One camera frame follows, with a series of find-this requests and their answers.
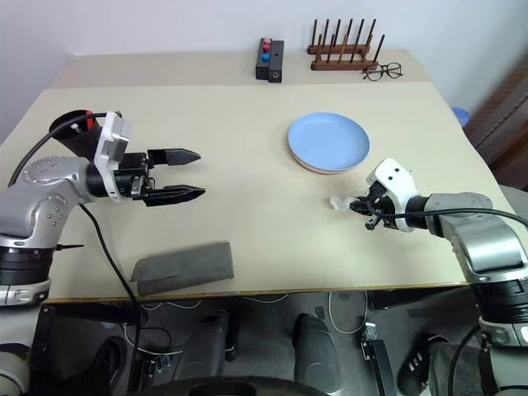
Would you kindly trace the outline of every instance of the white cable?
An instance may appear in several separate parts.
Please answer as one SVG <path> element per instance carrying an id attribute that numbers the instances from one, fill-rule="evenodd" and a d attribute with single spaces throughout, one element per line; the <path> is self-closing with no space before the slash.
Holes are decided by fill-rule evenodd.
<path id="1" fill-rule="evenodd" d="M 328 317 L 330 318 L 330 323 L 332 324 L 333 328 L 335 328 L 336 331 L 340 332 L 341 334 L 354 334 L 356 332 L 359 332 L 363 328 L 363 326 L 365 326 L 366 313 L 367 313 L 368 308 L 369 308 L 369 297 L 368 297 L 368 295 L 366 293 L 366 290 L 365 290 L 365 312 L 363 313 L 363 320 L 361 321 L 361 324 L 357 328 L 355 328 L 354 330 L 350 330 L 350 331 L 341 330 L 340 328 L 337 328 L 336 324 L 333 321 L 333 317 L 332 317 L 332 292 L 328 293 Z"/>
<path id="2" fill-rule="evenodd" d="M 252 297 L 244 297 L 244 299 L 248 299 L 249 301 L 255 301 L 256 303 L 262 303 L 262 304 L 273 304 L 278 303 L 279 301 L 282 301 L 283 299 L 286 299 L 289 295 L 283 295 L 279 299 L 273 299 L 273 300 L 265 300 L 265 299 L 254 299 Z"/>
<path id="3" fill-rule="evenodd" d="M 178 308 L 181 308 L 181 309 L 194 309 L 198 305 L 201 304 L 201 299 L 199 299 L 198 302 L 196 304 L 194 304 L 194 305 L 179 305 L 179 304 L 171 303 L 170 301 L 166 301 L 165 304 L 169 304 L 169 305 L 172 305 L 173 307 L 178 307 Z"/>
<path id="4" fill-rule="evenodd" d="M 159 307 L 162 306 L 162 304 L 163 304 L 163 303 L 158 303 L 158 305 L 156 305 L 155 307 L 148 307 L 148 306 L 145 305 L 145 304 L 141 304 L 141 306 L 142 306 L 143 308 L 148 309 L 149 311 L 151 311 L 151 310 L 154 310 L 154 309 L 158 309 Z"/>
<path id="5" fill-rule="evenodd" d="M 132 347 L 134 347 L 134 343 L 132 342 L 132 340 L 130 340 L 129 334 L 126 332 L 126 323 L 123 323 L 123 333 L 125 334 L 125 340 Z M 143 349 L 143 348 L 141 348 L 139 346 L 138 346 L 138 351 L 142 351 L 144 353 L 148 353 L 149 355 L 154 355 L 154 356 L 170 356 L 170 355 L 179 355 L 180 353 L 183 353 L 183 350 L 174 351 L 174 352 L 165 352 L 165 353 L 152 352 L 152 351 L 147 351 L 146 349 Z"/>
<path id="6" fill-rule="evenodd" d="M 179 305 L 179 304 L 176 304 L 176 303 L 171 303 L 170 301 L 165 301 L 164 303 L 158 303 L 158 305 L 154 306 L 154 307 L 148 307 L 146 306 L 145 304 L 141 304 L 141 306 L 149 311 L 152 311 L 154 309 L 158 309 L 159 307 L 161 307 L 163 304 L 169 304 L 169 305 L 172 305 L 173 307 L 178 307 L 178 308 L 181 308 L 181 309 L 194 309 L 196 308 L 198 305 L 201 304 L 201 299 L 198 300 L 198 302 L 194 305 L 190 305 L 190 306 L 187 306 L 187 305 Z"/>

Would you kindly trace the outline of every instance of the plate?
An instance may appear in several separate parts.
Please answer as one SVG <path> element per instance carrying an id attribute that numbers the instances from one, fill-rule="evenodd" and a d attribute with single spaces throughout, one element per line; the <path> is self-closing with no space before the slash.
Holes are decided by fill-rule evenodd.
<path id="1" fill-rule="evenodd" d="M 370 149 L 365 130 L 336 113 L 311 113 L 299 118 L 288 131 L 288 145 L 302 166 L 324 174 L 352 169 Z"/>

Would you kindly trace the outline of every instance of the black cylinder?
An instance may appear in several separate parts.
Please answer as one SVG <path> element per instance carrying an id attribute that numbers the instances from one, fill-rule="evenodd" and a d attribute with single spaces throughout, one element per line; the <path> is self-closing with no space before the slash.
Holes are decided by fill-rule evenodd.
<path id="1" fill-rule="evenodd" d="M 0 285 L 31 285 L 46 281 L 54 250 L 0 247 Z"/>
<path id="2" fill-rule="evenodd" d="M 427 200 L 429 199 L 428 196 L 415 196 L 411 198 L 407 206 L 405 207 L 405 213 L 409 212 L 423 212 Z M 427 222 L 425 217 L 407 217 L 405 219 L 405 222 L 409 227 L 413 227 L 415 229 L 427 229 Z"/>
<path id="3" fill-rule="evenodd" d="M 528 279 L 471 285 L 482 318 L 492 323 L 528 322 Z"/>
<path id="4" fill-rule="evenodd" d="M 49 132 L 63 122 L 91 113 L 89 110 L 75 110 L 63 114 L 49 126 Z M 76 124 L 78 125 L 77 129 L 66 126 L 55 135 L 54 139 L 57 139 L 78 157 L 85 157 L 88 161 L 92 161 L 101 135 L 101 126 L 95 118 L 79 121 Z"/>

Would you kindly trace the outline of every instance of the white wall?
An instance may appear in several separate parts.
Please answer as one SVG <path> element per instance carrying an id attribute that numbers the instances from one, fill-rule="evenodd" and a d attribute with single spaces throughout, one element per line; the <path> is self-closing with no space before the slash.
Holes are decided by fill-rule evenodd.
<path id="1" fill-rule="evenodd" d="M 254 50 L 262 36 L 301 50 L 315 17 L 376 17 L 377 39 L 409 50 L 452 106 L 475 111 L 528 50 L 526 0 L 0 1 L 0 141 L 68 54 Z"/>

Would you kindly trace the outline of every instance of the black cable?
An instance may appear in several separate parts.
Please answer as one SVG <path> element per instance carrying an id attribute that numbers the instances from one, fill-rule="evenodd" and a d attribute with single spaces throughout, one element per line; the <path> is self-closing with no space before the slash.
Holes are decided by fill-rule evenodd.
<path id="1" fill-rule="evenodd" d="M 455 382 L 455 368 L 456 368 L 456 362 L 458 361 L 460 357 L 460 353 L 462 353 L 462 350 L 464 349 L 466 344 L 469 342 L 471 337 L 477 333 L 478 330 L 480 330 L 479 325 L 469 330 L 468 333 L 462 339 L 462 342 L 460 343 L 459 347 L 456 348 L 455 354 L 453 355 L 453 359 L 451 360 L 451 364 L 449 366 L 449 377 L 447 377 L 447 395 L 448 396 L 453 396 L 453 384 Z"/>
<path id="2" fill-rule="evenodd" d="M 110 255 L 110 252 L 108 251 L 108 247 L 106 246 L 105 239 L 102 236 L 101 227 L 99 227 L 99 223 L 97 222 L 97 219 L 92 214 L 92 212 L 90 210 L 88 210 L 88 208 L 85 205 L 80 204 L 79 206 L 81 207 L 82 211 L 84 213 L 86 213 L 86 215 L 92 221 L 93 226 L 95 227 L 96 232 L 97 232 L 97 237 L 99 237 L 99 242 L 101 243 L 102 250 L 105 253 L 106 259 L 110 263 L 110 265 L 112 267 L 112 270 L 114 270 L 114 272 L 117 275 L 117 277 L 119 278 L 121 284 L 125 288 L 126 293 L 129 295 L 130 300 L 132 301 L 132 305 L 133 305 L 134 311 L 136 312 L 136 320 L 137 320 L 138 326 L 137 326 L 137 330 L 135 332 L 134 348 L 132 349 L 132 361 L 130 363 L 129 383 L 128 383 L 128 387 L 127 387 L 127 389 L 128 389 L 127 391 L 128 392 L 132 392 L 132 378 L 133 378 L 132 369 L 134 367 L 136 356 L 138 355 L 139 334 L 141 333 L 141 326 L 140 326 L 140 324 L 141 324 L 141 310 L 139 309 L 138 300 L 135 298 L 134 292 L 130 289 L 128 283 L 126 283 L 126 280 L 123 277 L 123 274 L 121 274 L 121 271 L 117 267 L 116 262 L 114 262 L 114 259 L 112 258 L 112 256 Z"/>
<path id="3" fill-rule="evenodd" d="M 61 132 L 64 128 L 69 127 L 71 124 L 75 124 L 80 121 L 90 120 L 91 118 L 99 118 L 106 116 L 106 113 L 92 113 L 92 114 L 85 114 L 80 115 L 78 117 L 74 117 L 71 120 L 67 120 L 63 122 L 62 124 L 57 125 L 54 127 L 48 134 L 46 134 L 41 140 L 39 140 L 31 149 L 27 152 L 27 154 L 24 156 L 24 158 L 16 165 L 15 171 L 13 172 L 11 179 L 9 179 L 8 187 L 12 186 L 17 182 L 17 178 L 20 176 L 22 170 L 27 165 L 27 162 L 33 157 L 33 155 L 42 147 L 44 144 L 55 137 L 59 132 Z"/>
<path id="4" fill-rule="evenodd" d="M 375 215 L 378 215 L 382 219 L 407 219 L 409 217 L 452 215 L 455 213 L 484 213 L 486 215 L 497 215 L 497 216 L 507 217 L 508 219 L 518 221 L 519 223 L 523 224 L 525 227 L 528 227 L 528 219 L 517 216 L 516 214 L 503 212 L 502 210 L 485 209 L 485 208 L 453 208 L 453 209 L 442 209 L 442 210 L 426 210 L 423 212 L 407 212 L 407 213 L 398 213 L 398 214 L 385 214 L 379 211 L 374 212 Z"/>

